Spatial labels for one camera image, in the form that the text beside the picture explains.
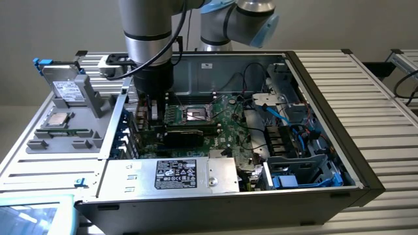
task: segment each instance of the blue cable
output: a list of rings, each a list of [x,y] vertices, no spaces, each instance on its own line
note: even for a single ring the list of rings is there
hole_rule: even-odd
[[[297,139],[300,141],[300,145],[301,145],[301,150],[304,151],[304,143],[303,143],[303,139],[301,139],[301,136],[297,135]]]
[[[272,110],[271,107],[267,107],[265,110],[267,110],[268,112],[271,112],[272,115],[275,115],[279,119],[281,119],[283,121],[285,121],[287,124],[289,124],[289,121],[287,120],[287,118],[284,118],[275,110]]]

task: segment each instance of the screen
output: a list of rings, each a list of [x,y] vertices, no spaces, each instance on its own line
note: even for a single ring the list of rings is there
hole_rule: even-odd
[[[58,203],[0,207],[1,233],[46,235]]]

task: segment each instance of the white wall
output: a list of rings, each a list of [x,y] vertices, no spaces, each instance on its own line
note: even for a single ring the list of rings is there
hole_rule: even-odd
[[[280,22],[264,49],[349,48],[369,61],[383,60],[391,48],[418,48],[418,0],[275,3]],[[189,48],[198,46],[198,28],[194,11]],[[69,60],[80,49],[125,51],[116,0],[1,0],[0,105],[39,104],[49,90],[33,57]]]

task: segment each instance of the capacitor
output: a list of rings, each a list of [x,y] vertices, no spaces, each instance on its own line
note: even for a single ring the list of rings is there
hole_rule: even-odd
[[[229,100],[228,100],[228,103],[229,103],[230,105],[234,105],[234,104],[236,104],[236,100],[229,99]]]

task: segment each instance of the warning label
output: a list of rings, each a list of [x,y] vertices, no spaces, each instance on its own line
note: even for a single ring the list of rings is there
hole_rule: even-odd
[[[60,94],[60,97],[66,102],[84,101],[82,94],[74,82],[53,82],[54,88]]]
[[[154,188],[196,188],[196,160],[156,162]]]

